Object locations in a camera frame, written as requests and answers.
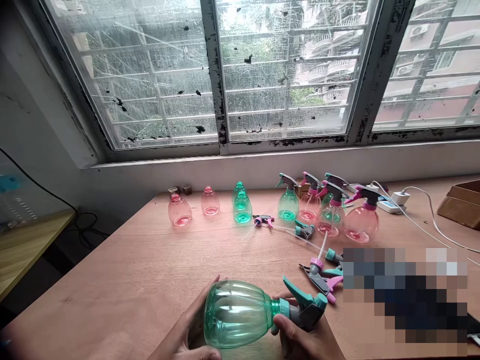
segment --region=black cable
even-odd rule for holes
[[[60,200],[62,203],[64,203],[65,205],[67,205],[69,208],[71,208],[74,212],[75,212],[75,217],[73,218],[73,225],[75,226],[75,228],[73,229],[68,229],[66,231],[77,231],[78,232],[78,238],[80,240],[80,244],[82,246],[84,246],[85,248],[89,249],[89,250],[93,250],[95,249],[96,246],[93,246],[92,243],[87,239],[87,237],[85,236],[85,233],[92,233],[92,234],[96,234],[97,236],[100,236],[103,240],[106,240],[107,237],[110,236],[110,234],[106,233],[106,232],[103,232],[103,231],[100,231],[100,230],[97,230],[96,228],[94,228],[94,225],[97,223],[97,220],[99,219],[98,216],[96,214],[94,214],[93,212],[83,212],[83,213],[79,213],[79,211],[72,205],[70,204],[68,201],[62,199],[61,197],[55,195],[53,192],[51,192],[50,190],[46,189],[45,187],[43,187],[42,185],[40,185],[33,177],[31,177],[5,150],[3,150],[1,147],[0,147],[0,151],[32,182],[34,183],[35,185],[37,185],[40,189],[42,189],[44,192],[46,192],[47,194],[53,196],[55,199],[58,199]],[[93,221],[91,224],[87,225],[87,226],[80,226],[79,225],[79,220],[81,219],[82,216],[85,216],[85,215],[91,215],[93,216]]]

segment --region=table surface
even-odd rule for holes
[[[390,183],[390,191],[418,186],[432,195],[437,209],[453,184],[477,177]],[[283,190],[249,191],[254,213],[277,214]],[[412,191],[409,215],[435,234],[424,194]],[[9,346],[22,359],[146,359],[180,314],[216,274],[255,284],[267,294],[284,289],[282,275],[304,291],[316,294],[298,264],[308,265],[317,252],[286,233],[256,228],[241,240],[252,223],[240,225],[232,217],[231,193],[219,192],[220,213],[206,217],[200,209],[201,193],[186,197],[192,222],[173,227],[168,220],[166,194],[153,198],[122,227],[66,274],[4,330]],[[437,248],[437,241],[421,232],[405,216],[377,210],[380,229],[374,248]],[[453,239],[480,248],[480,232],[437,216],[438,226]],[[313,242],[320,245],[320,234]],[[336,251],[355,247],[344,237],[329,240]],[[480,254],[469,252],[480,263]],[[468,311],[480,318],[480,267],[468,261]],[[386,331],[386,317],[375,316],[373,304],[349,317],[343,291],[325,316],[347,359],[386,359],[452,355],[451,346],[395,344]],[[475,345],[469,355],[478,355]],[[281,359],[279,340],[265,335],[251,345],[223,351],[224,359]]]
[[[0,302],[73,219],[72,210],[0,234]]]

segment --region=white wall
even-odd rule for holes
[[[52,192],[97,213],[105,230],[114,230],[155,194],[177,185],[191,184],[195,191],[205,185],[229,190],[242,180],[249,189],[267,189],[277,184],[280,172],[297,177],[303,171],[319,178],[330,172],[359,183],[480,174],[479,140],[139,161],[79,169],[79,163],[96,157],[81,137],[68,142],[75,142],[83,159],[79,161],[66,150],[66,139],[57,126],[73,120],[62,93],[15,16],[4,11],[0,24],[0,146]],[[41,190],[26,188],[27,200],[38,213],[64,208]],[[65,242],[67,248],[77,246],[77,241]],[[77,248],[66,251],[73,259],[81,254]]]

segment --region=dirty glass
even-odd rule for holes
[[[415,2],[374,131],[480,125],[480,20],[455,19],[478,14],[478,0]]]
[[[217,141],[200,0],[45,0],[114,148]]]
[[[367,0],[218,0],[232,142],[345,133]]]

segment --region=hand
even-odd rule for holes
[[[201,331],[203,337],[203,314],[207,295],[213,284],[219,281],[215,276],[203,288],[194,302],[180,316],[160,345],[150,355],[148,360],[222,360],[220,351],[211,346],[189,349],[191,333]]]
[[[286,299],[293,306],[299,305],[289,291],[281,292],[273,298]],[[280,330],[281,350],[284,358],[345,360],[325,316],[320,318],[311,332],[302,330],[289,318],[280,314],[273,317],[273,323]]]

